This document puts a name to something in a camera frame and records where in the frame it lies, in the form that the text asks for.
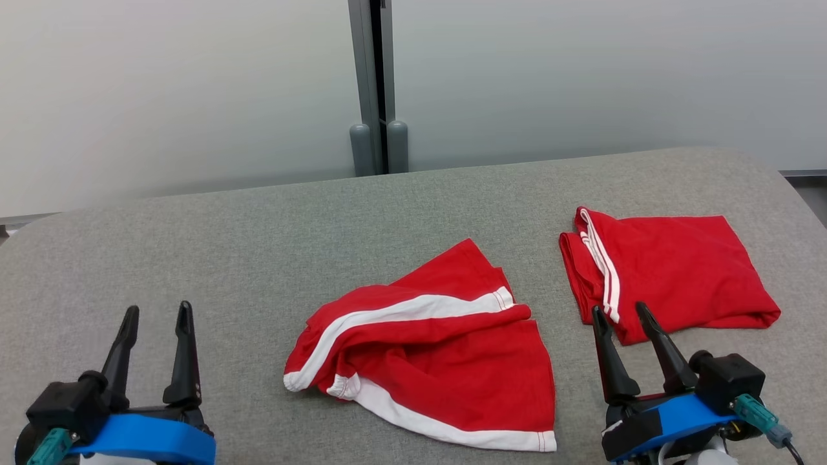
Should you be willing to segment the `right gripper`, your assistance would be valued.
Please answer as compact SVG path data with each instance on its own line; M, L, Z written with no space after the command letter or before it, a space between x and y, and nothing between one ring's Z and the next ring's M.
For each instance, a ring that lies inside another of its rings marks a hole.
M694 392L697 374L691 370L685 356L674 345L671 337L656 321L649 306L636 303L636 311L645 335L651 341L662 374L664 393L638 397L641 389L629 376L612 338L614 327L602 307L591 309L598 367L602 377L603 399L608 403L607 427L603 430L602 448L609 462L636 461L637 447L664 435L662 421L656 418L658 406L673 399L682 399Z

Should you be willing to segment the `grey rounded door post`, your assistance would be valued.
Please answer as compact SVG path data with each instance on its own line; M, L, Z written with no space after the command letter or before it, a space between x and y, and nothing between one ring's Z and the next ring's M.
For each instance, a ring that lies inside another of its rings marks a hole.
M366 124L354 124L349 129L349 136L355 176L375 176L372 130Z
M390 121L385 126L387 142L387 166L389 174L410 170L408 155L408 125L403 121Z

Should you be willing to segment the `red Bulls 23 jersey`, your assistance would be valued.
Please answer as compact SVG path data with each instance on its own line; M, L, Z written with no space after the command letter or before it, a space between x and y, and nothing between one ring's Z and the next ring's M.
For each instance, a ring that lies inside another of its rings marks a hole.
M599 307L625 346L647 341L636 304L661 328L767 329L782 311L724 216L612 218L576 209L559 236L584 324Z

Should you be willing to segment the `red shorts with white stripes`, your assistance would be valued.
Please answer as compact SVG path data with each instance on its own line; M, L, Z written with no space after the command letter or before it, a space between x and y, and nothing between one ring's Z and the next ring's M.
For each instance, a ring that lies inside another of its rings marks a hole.
M443 442L558 448L552 364L538 323L470 239L396 282L323 304L298 336L283 382Z

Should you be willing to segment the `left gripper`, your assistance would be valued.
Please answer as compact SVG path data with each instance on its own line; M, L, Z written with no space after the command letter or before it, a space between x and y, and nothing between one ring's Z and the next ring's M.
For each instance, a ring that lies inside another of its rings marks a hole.
M171 382L163 390L163 406L130 407L126 396L130 355L137 341L140 309L130 306L121 321L101 374L107 379L104 403L113 415L134 414L160 420L183 422L202 432L212 432L200 410L202 394L198 367L197 339L192 305L183 300L175 321L175 357Z

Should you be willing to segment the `grey door frame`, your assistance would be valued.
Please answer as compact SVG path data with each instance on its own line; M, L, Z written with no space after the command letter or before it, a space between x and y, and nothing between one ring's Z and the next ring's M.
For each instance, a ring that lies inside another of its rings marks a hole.
M390 7L391 0L348 0L360 123L372 130L376 176L389 174L385 126L395 119Z

